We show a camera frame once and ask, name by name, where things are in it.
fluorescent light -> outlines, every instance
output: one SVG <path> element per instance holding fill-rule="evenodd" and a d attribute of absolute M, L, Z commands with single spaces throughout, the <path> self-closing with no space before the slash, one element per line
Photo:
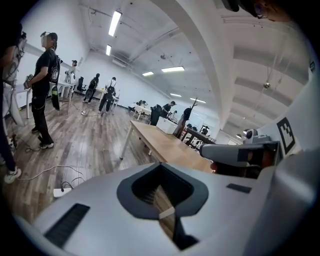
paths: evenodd
<path fill-rule="evenodd" d="M 117 10 L 113 13 L 113 17 L 112 17 L 110 28 L 109 28 L 109 35 L 112 37 L 115 34 L 116 27 L 118 25 L 121 15 L 122 13 Z"/>
<path fill-rule="evenodd" d="M 105 54 L 108 55 L 108 56 L 110 56 L 110 52 L 111 52 L 111 46 L 108 44 L 108 45 L 106 46 Z"/>
<path fill-rule="evenodd" d="M 185 71 L 183 66 L 169 67 L 161 69 L 163 72 Z"/>
<path fill-rule="evenodd" d="M 170 93 L 172 96 L 181 97 L 179 94 Z"/>
<path fill-rule="evenodd" d="M 197 101 L 197 102 L 202 102 L 202 103 L 206 103 L 205 101 L 203 101 L 203 100 L 200 100 L 200 99 L 197 99 L 196 101 Z"/>
<path fill-rule="evenodd" d="M 147 73 L 144 73 L 142 74 L 144 77 L 147 77 L 147 76 L 151 76 L 153 75 L 154 73 L 153 72 L 147 72 Z"/>

wood plank flooring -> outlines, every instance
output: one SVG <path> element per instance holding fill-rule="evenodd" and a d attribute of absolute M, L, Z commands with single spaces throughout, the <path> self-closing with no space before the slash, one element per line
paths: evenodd
<path fill-rule="evenodd" d="M 119 106 L 109 114 L 94 116 L 98 113 L 99 101 L 92 100 L 88 105 L 82 103 L 82 100 L 83 96 L 73 95 L 71 100 L 73 105 L 70 105 L 68 116 L 66 116 L 66 103 L 62 103 L 58 113 L 51 101 L 47 100 L 45 117 L 54 147 L 25 152 L 28 146 L 19 139 L 14 158 L 22 170 L 21 179 L 34 177 L 56 165 L 66 165 L 82 172 L 84 179 L 88 180 L 95 176 L 157 161 L 153 156 L 148 156 L 148 148 L 144 147 L 144 143 L 135 133 L 131 136 L 125 158 L 120 160 L 130 120 L 137 120 L 136 117 L 133 117 L 133 113 L 129 110 Z M 84 109 L 88 117 L 81 115 L 81 110 Z M 22 110 L 21 115 L 26 118 L 27 111 Z M 146 120 L 141 118 L 140 122 L 145 123 Z M 28 143 L 31 148 L 38 148 L 38 134 L 31 133 L 34 127 L 33 117 L 27 121 L 25 127 L 17 127 L 9 118 L 7 127 L 9 135 L 13 129 L 17 137 Z M 16 180 L 13 184 L 7 185 L 3 184 L 5 172 L 5 167 L 1 166 L 0 182 L 8 205 L 14 214 L 29 222 L 54 201 L 53 190 L 60 188 L 62 182 L 70 183 L 74 178 L 82 177 L 71 168 L 55 167 L 33 180 Z M 76 179 L 72 182 L 72 186 L 76 187 L 82 182 L 82 179 Z"/>

ceiling lamp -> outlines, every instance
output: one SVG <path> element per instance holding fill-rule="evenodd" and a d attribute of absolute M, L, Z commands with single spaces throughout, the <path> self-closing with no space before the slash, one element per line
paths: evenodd
<path fill-rule="evenodd" d="M 142 74 L 144 77 L 147 77 L 147 76 L 151 76 L 153 75 L 154 73 L 153 72 L 147 72 L 147 73 L 144 73 Z"/>
<path fill-rule="evenodd" d="M 197 99 L 197 100 L 196 100 L 196 102 L 206 103 L 205 101 L 203 101 L 203 100 L 200 100 L 200 99 Z"/>
<path fill-rule="evenodd" d="M 111 46 L 108 44 L 108 45 L 106 46 L 105 54 L 108 55 L 108 56 L 110 56 L 110 52 L 111 52 Z"/>
<path fill-rule="evenodd" d="M 169 68 L 164 68 L 161 69 L 162 72 L 175 72 L 175 71 L 185 71 L 183 66 L 176 66 L 176 67 L 169 67 Z"/>
<path fill-rule="evenodd" d="M 111 20 L 111 24 L 110 24 L 110 28 L 109 28 L 109 35 L 110 36 L 114 36 L 115 34 L 115 31 L 116 31 L 116 27 L 118 25 L 118 22 L 120 20 L 120 17 L 121 17 L 122 13 L 119 12 L 118 10 L 116 10 L 114 13 L 113 13 L 113 16 L 112 16 L 112 20 Z"/>
<path fill-rule="evenodd" d="M 170 93 L 172 96 L 181 97 L 179 94 Z"/>

